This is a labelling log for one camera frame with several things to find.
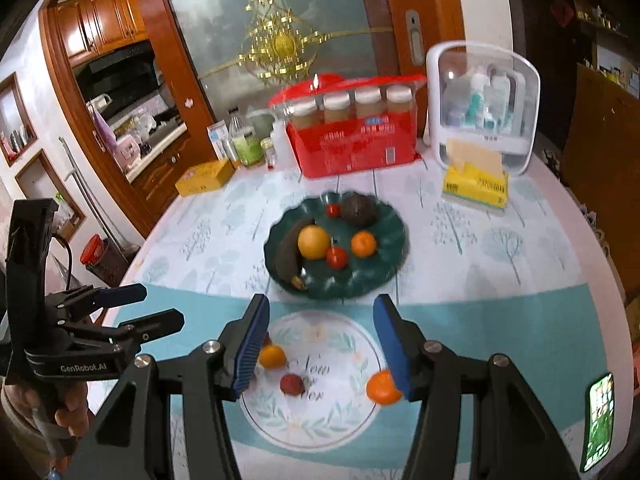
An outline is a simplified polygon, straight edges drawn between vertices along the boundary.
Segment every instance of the gold decoration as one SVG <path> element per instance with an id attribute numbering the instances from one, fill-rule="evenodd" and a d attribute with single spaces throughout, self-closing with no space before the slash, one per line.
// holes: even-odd
<path id="1" fill-rule="evenodd" d="M 318 57 L 318 46 L 333 39 L 357 34 L 392 32 L 390 27 L 318 32 L 297 17 L 282 0 L 249 0 L 245 9 L 254 13 L 242 41 L 238 58 L 207 70 L 198 79 L 232 66 L 244 66 L 251 74 L 277 83 L 308 76 Z"/>

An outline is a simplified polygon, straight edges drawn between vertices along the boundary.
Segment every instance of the pink appliance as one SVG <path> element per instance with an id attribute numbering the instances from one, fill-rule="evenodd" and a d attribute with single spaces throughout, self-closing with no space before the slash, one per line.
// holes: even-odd
<path id="1" fill-rule="evenodd" d="M 126 172 L 131 166 L 140 160 L 140 146 L 133 136 L 126 134 L 121 136 L 113 150 L 113 157 L 123 172 Z"/>

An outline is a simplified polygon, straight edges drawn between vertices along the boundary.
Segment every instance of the avocado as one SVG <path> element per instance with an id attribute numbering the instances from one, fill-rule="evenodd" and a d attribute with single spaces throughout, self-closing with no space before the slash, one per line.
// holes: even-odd
<path id="1" fill-rule="evenodd" d="M 297 290 L 306 289 L 305 282 L 303 282 L 300 277 L 302 255 L 298 249 L 298 235 L 303 228 L 315 223 L 316 220 L 314 218 L 302 218 L 298 220 L 289 232 L 284 235 L 276 250 L 276 274 L 283 282 L 290 283 Z"/>
<path id="2" fill-rule="evenodd" d="M 378 208 L 368 196 L 354 193 L 342 199 L 340 202 L 340 214 L 350 225 L 364 228 L 376 222 Z"/>

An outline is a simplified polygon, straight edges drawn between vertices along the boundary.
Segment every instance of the small jar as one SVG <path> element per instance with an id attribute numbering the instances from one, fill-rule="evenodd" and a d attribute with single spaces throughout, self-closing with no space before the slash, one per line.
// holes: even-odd
<path id="1" fill-rule="evenodd" d="M 324 124 L 348 121 L 351 115 L 351 98 L 348 92 L 334 92 L 324 96 Z"/>
<path id="2" fill-rule="evenodd" d="M 408 86 L 391 85 L 386 89 L 386 108 L 391 113 L 403 114 L 414 106 L 414 94 Z"/>
<path id="3" fill-rule="evenodd" d="M 316 99 L 302 99 L 291 105 L 291 124 L 297 130 L 304 130 L 320 124 L 320 114 Z"/>
<path id="4" fill-rule="evenodd" d="M 272 170 L 276 165 L 277 155 L 271 137 L 265 137 L 261 140 L 260 147 L 264 153 L 264 160 L 267 161 L 267 170 Z"/>
<path id="5" fill-rule="evenodd" d="M 377 86 L 363 86 L 354 92 L 356 98 L 356 117 L 364 119 L 372 115 L 382 115 L 386 111 L 380 88 Z"/>

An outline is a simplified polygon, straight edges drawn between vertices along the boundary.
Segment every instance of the pink table edge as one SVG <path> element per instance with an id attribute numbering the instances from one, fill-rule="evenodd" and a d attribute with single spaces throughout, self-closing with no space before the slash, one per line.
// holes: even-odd
<path id="1" fill-rule="evenodd" d="M 435 158 L 430 151 L 431 149 L 428 149 L 423 156 L 432 164 L 436 164 Z M 616 407 L 611 448 L 607 457 L 590 470 L 590 474 L 594 474 L 605 465 L 605 462 L 610 462 L 626 446 L 631 424 L 633 358 L 624 305 L 604 253 L 572 197 L 558 182 L 553 173 L 535 155 L 531 157 L 527 174 L 540 188 L 542 195 L 548 201 L 574 248 L 598 313 L 600 330 L 602 331 L 602 339 L 607 354 L 607 367 L 615 377 Z M 158 233 L 164 230 L 165 226 L 182 210 L 184 205 L 185 199 L 178 197 L 164 213 L 136 255 L 122 280 L 122 285 L 132 283 Z M 104 324 L 111 326 L 117 313 L 117 308 L 111 309 L 104 320 Z"/>

